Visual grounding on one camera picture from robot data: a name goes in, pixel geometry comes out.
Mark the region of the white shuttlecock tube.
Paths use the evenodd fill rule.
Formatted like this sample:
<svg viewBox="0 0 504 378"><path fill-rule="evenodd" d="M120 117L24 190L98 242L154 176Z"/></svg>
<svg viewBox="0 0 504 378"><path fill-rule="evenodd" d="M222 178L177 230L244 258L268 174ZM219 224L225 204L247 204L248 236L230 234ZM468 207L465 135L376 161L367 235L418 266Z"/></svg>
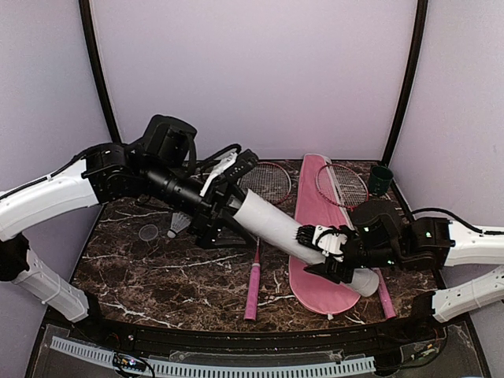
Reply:
<svg viewBox="0 0 504 378"><path fill-rule="evenodd" d="M332 259L326 258L319 251L299 244L295 236L302 225L250 189L233 218L253 235L303 261L306 266ZM357 269L353 282L343 284L358 294L369 297L379 287L379 278L371 269Z"/></svg>

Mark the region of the white shuttlecock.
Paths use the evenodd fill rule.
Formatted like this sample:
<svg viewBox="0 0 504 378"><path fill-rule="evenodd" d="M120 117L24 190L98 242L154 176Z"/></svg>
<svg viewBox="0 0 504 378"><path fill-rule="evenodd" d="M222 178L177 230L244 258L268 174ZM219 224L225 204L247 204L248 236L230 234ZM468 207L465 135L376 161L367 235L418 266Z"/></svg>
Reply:
<svg viewBox="0 0 504 378"><path fill-rule="evenodd" d="M167 236L170 239L176 238L184 229L186 229L191 223L191 217L182 212L177 212L172 215L170 228L167 232Z"/></svg>

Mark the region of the clear plastic tube lid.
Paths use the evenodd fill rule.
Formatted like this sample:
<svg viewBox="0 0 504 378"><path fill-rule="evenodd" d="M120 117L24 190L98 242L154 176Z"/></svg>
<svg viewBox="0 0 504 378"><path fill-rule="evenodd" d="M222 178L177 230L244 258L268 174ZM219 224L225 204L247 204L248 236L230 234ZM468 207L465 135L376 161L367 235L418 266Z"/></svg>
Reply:
<svg viewBox="0 0 504 378"><path fill-rule="evenodd" d="M139 229L139 238L144 242L149 242L158 237L158 227L155 224L146 224Z"/></svg>

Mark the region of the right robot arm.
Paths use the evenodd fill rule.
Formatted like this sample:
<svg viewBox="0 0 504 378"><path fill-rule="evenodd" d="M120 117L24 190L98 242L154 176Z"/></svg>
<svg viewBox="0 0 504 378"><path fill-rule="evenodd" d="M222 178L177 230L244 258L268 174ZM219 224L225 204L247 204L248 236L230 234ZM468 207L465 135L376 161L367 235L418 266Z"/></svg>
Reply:
<svg viewBox="0 0 504 378"><path fill-rule="evenodd" d="M303 225L296 233L298 244L322 259L304 269L370 296L379 286L377 279L366 276L373 268L423 271L493 265L483 276L413 300L412 317L402 323L402 335L417 342L431 331L432 317L443 323L503 299L502 228L477 228L444 209L439 214L404 223L390 202L369 201L351 211L351 226Z"/></svg>

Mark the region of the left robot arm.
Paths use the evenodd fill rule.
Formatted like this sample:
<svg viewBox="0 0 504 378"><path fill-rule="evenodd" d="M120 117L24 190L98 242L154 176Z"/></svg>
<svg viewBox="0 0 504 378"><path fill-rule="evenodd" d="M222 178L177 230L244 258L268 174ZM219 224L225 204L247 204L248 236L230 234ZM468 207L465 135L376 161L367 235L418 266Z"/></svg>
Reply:
<svg viewBox="0 0 504 378"><path fill-rule="evenodd" d="M43 263L24 236L28 228L76 209L122 198L149 196L190 218L189 232L202 249L249 246L252 235L234 219L232 198L243 200L238 182L258 156L233 144L198 161L196 129L156 115L133 143L103 143L83 150L46 176L1 195L1 279L32 293L78 324L94 343L111 327L96 297Z"/></svg>

